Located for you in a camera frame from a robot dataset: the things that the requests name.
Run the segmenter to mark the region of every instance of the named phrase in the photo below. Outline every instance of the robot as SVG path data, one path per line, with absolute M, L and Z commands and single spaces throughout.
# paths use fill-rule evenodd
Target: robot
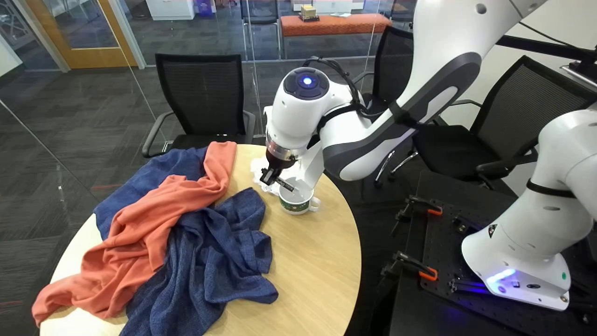
M 454 102 L 478 76 L 490 48 L 547 0 L 422 0 L 415 11 L 415 63 L 406 91 L 376 121 L 353 106 L 351 87 L 323 70 L 288 72 L 268 113 L 273 184 L 297 164 L 316 186 L 323 169 L 344 180 L 370 175 L 383 158 Z M 499 296 L 566 309 L 572 274 L 564 248 L 597 218 L 597 113 L 581 109 L 540 134 L 529 190 L 491 225 L 463 240 L 469 266 Z

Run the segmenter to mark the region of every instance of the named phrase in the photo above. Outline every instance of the red towel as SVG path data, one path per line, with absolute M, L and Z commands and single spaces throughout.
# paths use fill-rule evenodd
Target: red towel
M 202 179 L 171 175 L 159 188 L 122 208 L 109 238 L 87 251 L 83 272 L 42 289 L 32 307 L 36 322 L 68 305 L 81 305 L 103 319 L 122 313 L 137 289 L 165 264 L 169 235 L 180 216 L 225 195 L 236 149 L 234 141 L 213 141 Z

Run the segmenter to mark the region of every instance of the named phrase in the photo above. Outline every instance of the blue towel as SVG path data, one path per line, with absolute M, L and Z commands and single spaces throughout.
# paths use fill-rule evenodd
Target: blue towel
M 204 158 L 208 147 L 202 149 L 172 149 L 144 164 L 124 186 L 113 192 L 96 207 L 98 229 L 101 238 L 111 233 L 115 214 L 144 197 L 150 190 L 157 188 L 169 175 L 187 175 L 200 179 L 206 175 Z
M 275 302 L 279 291 L 262 274 L 273 261 L 260 231 L 266 205 L 254 188 L 217 207 L 187 212 L 174 225 L 167 264 L 128 305 L 124 336 L 204 333 L 226 302 Z

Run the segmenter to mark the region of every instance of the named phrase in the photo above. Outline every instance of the crumpled cloth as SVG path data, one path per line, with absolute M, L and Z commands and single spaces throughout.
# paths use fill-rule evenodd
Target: crumpled cloth
M 279 291 L 262 276 L 273 261 L 264 212 L 254 188 L 187 212 L 172 229 L 165 268 L 128 305 L 124 336 L 204 333 L 234 298 L 275 302 Z
M 204 177 L 171 175 L 116 212 L 109 238 L 87 251 L 83 272 L 42 289 L 32 305 L 36 322 L 68 305 L 103 319 L 122 313 L 137 289 L 165 264 L 167 242 L 180 218 L 225 195 L 236 151 L 234 141 L 210 143 Z
M 122 184 L 116 192 L 105 197 L 96 207 L 98 229 L 101 238 L 107 238 L 113 227 L 113 218 L 124 207 L 139 201 L 150 190 L 157 188 L 169 175 L 185 175 L 187 179 L 200 179 L 206 175 L 204 158 L 208 147 L 202 149 L 171 149 L 161 156 L 154 156 L 137 173 Z

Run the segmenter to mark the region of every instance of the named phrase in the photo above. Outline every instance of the black office chair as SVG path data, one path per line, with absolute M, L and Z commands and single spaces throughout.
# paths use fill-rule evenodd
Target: black office chair
M 536 158 L 538 134 L 551 119 L 596 98 L 594 91 L 523 55 L 493 85 L 484 104 L 462 100 L 480 106 L 471 130 L 462 124 L 424 124 L 413 143 L 430 169 L 493 186 L 491 180 Z
M 171 147 L 204 147 L 213 139 L 253 141 L 256 115 L 243 109 L 241 55 L 156 55 L 159 78 L 172 111 L 161 113 L 143 147 L 144 156 Z M 180 134 L 152 152 L 165 119 L 176 115 L 187 134 Z
M 241 3 L 241 20 L 243 24 L 243 42 L 245 42 L 245 53 L 249 55 L 249 46 L 254 46 L 253 33 L 249 31 L 251 25 L 269 25 L 277 24 L 279 39 L 277 48 L 279 55 L 282 50 L 282 39 L 281 39 L 281 7 L 279 0 L 240 0 Z
M 368 115 L 376 117 L 396 100 L 409 83 L 413 68 L 411 31 L 387 25 L 376 53 L 376 70 L 355 78 L 361 81 L 374 74 L 374 91 L 365 95 Z
M 417 5 L 417 0 L 394 0 L 381 12 L 387 14 L 394 22 L 411 24 L 413 14 L 415 14 L 415 5 Z

